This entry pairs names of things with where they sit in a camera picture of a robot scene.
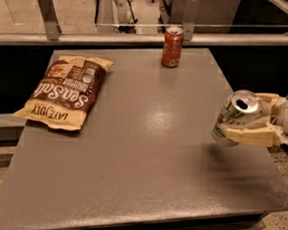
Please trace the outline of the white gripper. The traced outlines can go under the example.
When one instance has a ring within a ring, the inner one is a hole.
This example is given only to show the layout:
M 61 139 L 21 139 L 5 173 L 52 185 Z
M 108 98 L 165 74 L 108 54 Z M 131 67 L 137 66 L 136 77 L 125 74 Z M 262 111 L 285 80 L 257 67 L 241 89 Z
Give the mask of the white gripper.
M 273 147 L 284 143 L 288 146 L 288 100 L 272 93 L 257 93 L 265 113 L 277 115 L 277 124 L 267 123 L 262 128 L 234 128 L 227 124 L 223 127 L 228 139 L 255 147 Z

